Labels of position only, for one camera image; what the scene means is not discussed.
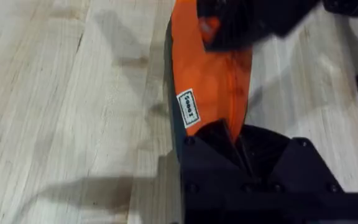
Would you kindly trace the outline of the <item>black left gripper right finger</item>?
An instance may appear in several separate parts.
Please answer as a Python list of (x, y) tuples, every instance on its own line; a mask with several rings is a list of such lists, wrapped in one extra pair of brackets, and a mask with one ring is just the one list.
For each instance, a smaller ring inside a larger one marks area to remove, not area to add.
[(249, 174), (278, 192), (343, 193), (324, 159), (307, 138), (243, 125), (239, 145)]

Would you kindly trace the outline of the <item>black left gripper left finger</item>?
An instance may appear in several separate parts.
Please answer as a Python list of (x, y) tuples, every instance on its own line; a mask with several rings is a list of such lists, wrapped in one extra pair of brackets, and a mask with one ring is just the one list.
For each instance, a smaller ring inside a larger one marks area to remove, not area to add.
[(183, 135), (180, 170), (186, 189), (228, 192), (252, 183), (254, 174), (241, 137), (234, 138), (223, 119)]

